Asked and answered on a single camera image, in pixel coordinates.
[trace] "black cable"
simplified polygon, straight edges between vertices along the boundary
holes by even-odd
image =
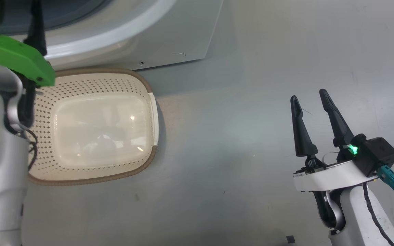
[[[380,223],[378,222],[377,217],[375,216],[375,212],[373,211],[373,207],[372,207],[372,203],[370,202],[369,199],[369,193],[367,191],[367,182],[363,183],[363,190],[364,190],[364,199],[366,200],[366,204],[367,204],[367,209],[369,210],[370,214],[372,215],[372,219],[373,222],[375,223],[375,225],[378,227],[378,229],[380,230],[381,235],[383,236],[383,238],[385,240],[387,240],[387,242],[391,245],[394,246],[393,241],[387,236],[386,232],[384,231],[384,229],[381,227]]]
[[[34,137],[34,142],[30,141],[30,144],[33,146],[28,152],[30,153],[31,151],[34,151],[33,153],[33,158],[30,161],[30,164],[28,164],[28,168],[27,170],[30,171],[30,169],[33,167],[34,162],[36,161],[37,158],[37,143],[38,143],[38,139],[36,134],[34,134],[30,129],[26,128],[24,129],[26,132],[30,133],[31,136]]]

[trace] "small black square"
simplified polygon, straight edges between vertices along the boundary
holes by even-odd
[[[287,242],[288,243],[295,243],[296,241],[294,241],[294,236],[287,236]]]

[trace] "perforated basket wall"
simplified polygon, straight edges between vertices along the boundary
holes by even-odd
[[[39,185],[64,186],[105,182],[137,174],[153,160],[157,150],[157,140],[143,157],[127,163],[97,168],[78,168],[58,163],[53,146],[51,127],[52,111],[60,100],[97,93],[138,94],[145,99],[149,117],[157,124],[156,105],[147,81],[136,72],[123,69],[78,69],[57,73],[54,87],[37,90],[35,100],[35,122],[31,130],[38,137],[38,156],[31,168],[28,179]],[[150,134],[157,139],[157,129],[152,127]]]

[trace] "washing machine drum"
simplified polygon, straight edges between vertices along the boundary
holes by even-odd
[[[31,0],[6,2],[0,33],[23,40]],[[153,25],[175,0],[42,0],[47,60],[56,70],[104,64],[129,55],[133,37]]]

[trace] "washing machine door opening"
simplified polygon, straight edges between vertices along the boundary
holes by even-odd
[[[113,0],[42,0],[45,30],[65,27],[102,10]],[[0,34],[12,36],[28,32],[31,0],[5,1],[5,15]]]

